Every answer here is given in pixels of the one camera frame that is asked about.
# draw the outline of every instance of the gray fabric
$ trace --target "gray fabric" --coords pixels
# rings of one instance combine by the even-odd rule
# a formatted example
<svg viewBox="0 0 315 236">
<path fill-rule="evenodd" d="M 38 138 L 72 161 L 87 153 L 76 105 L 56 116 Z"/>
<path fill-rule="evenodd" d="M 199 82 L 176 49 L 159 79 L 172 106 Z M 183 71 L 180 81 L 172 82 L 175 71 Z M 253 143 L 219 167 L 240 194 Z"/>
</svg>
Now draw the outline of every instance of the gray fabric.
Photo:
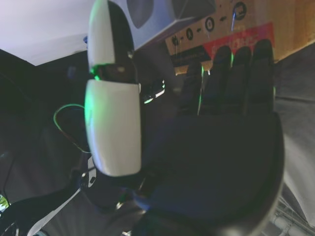
<svg viewBox="0 0 315 236">
<path fill-rule="evenodd" d="M 284 181 L 315 226 L 315 44 L 276 65 L 275 110 L 285 144 Z"/>
</svg>

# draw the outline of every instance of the white ceiling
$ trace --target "white ceiling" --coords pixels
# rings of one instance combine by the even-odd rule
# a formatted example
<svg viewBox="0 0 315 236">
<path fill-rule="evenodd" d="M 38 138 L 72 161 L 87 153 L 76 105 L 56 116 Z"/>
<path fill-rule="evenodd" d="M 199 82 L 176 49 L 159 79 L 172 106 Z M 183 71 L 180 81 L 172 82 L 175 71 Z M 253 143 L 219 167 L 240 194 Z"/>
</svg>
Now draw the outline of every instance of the white ceiling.
<svg viewBox="0 0 315 236">
<path fill-rule="evenodd" d="M 0 0 L 0 49 L 39 65 L 86 50 L 94 0 Z"/>
</svg>

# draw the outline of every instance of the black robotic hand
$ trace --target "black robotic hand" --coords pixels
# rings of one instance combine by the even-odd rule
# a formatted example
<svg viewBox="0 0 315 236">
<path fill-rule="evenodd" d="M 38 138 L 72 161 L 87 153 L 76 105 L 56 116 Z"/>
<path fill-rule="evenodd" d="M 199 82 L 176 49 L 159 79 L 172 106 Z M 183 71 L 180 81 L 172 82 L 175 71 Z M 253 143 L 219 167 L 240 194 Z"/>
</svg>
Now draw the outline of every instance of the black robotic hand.
<svg viewBox="0 0 315 236">
<path fill-rule="evenodd" d="M 219 48 L 204 90 L 201 64 L 189 66 L 178 117 L 143 153 L 151 177 L 135 199 L 147 212 L 133 236 L 259 234 L 275 209 L 284 145 L 271 43 L 232 58 Z"/>
</svg>

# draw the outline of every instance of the green plant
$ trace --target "green plant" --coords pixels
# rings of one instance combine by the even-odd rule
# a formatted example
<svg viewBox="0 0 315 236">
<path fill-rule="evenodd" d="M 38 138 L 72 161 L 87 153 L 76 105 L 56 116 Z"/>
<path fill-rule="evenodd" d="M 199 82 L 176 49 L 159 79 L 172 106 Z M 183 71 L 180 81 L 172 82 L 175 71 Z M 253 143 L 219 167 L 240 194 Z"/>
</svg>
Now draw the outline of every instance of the green plant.
<svg viewBox="0 0 315 236">
<path fill-rule="evenodd" d="M 0 195 L 0 207 L 9 207 L 8 201 L 2 195 Z"/>
</svg>

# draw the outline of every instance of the green light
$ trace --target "green light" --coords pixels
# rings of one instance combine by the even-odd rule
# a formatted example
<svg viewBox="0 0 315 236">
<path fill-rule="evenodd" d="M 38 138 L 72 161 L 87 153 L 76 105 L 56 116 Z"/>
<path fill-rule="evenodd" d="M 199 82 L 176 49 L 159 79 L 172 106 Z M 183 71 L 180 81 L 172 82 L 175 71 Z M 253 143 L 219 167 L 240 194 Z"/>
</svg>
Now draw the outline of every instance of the green light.
<svg viewBox="0 0 315 236">
<path fill-rule="evenodd" d="M 231 54 L 231 66 L 233 65 L 233 61 L 234 61 L 234 54 Z"/>
<path fill-rule="evenodd" d="M 153 98 L 148 99 L 147 101 L 144 102 L 144 104 L 148 104 L 149 102 L 152 102 Z"/>
</svg>

